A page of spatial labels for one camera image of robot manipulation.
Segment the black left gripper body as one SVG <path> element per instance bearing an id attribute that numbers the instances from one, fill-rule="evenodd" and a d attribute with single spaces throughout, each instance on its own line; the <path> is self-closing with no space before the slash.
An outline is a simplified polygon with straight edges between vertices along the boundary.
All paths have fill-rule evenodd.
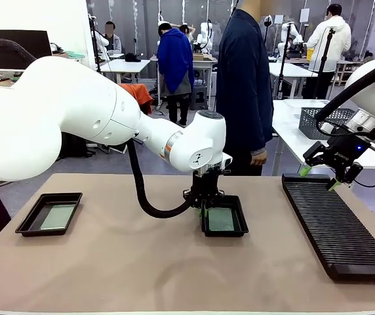
<path id="1" fill-rule="evenodd" d="M 225 195 L 224 191 L 218 189 L 218 178 L 223 174 L 224 171 L 220 167 L 211 167 L 205 171 L 194 170 L 191 188 L 183 191 L 183 197 L 189 202 L 189 206 L 194 201 L 198 202 L 199 209 L 202 201 L 207 202 L 207 208 L 215 206 Z"/>

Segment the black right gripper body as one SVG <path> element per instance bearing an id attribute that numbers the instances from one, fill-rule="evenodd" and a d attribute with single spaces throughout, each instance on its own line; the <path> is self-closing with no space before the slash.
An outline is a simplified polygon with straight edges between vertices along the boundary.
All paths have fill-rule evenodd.
<path id="1" fill-rule="evenodd" d="M 332 136 L 327 140 L 325 165 L 338 169 L 350 167 L 353 162 L 370 148 L 370 143 L 359 136 Z"/>

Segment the person's right hand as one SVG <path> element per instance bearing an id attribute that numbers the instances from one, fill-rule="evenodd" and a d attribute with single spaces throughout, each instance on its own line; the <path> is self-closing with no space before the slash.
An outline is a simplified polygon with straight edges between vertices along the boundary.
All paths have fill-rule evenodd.
<path id="1" fill-rule="evenodd" d="M 250 164 L 253 166 L 263 166 L 267 161 L 267 151 L 260 152 L 259 154 L 252 154 Z"/>

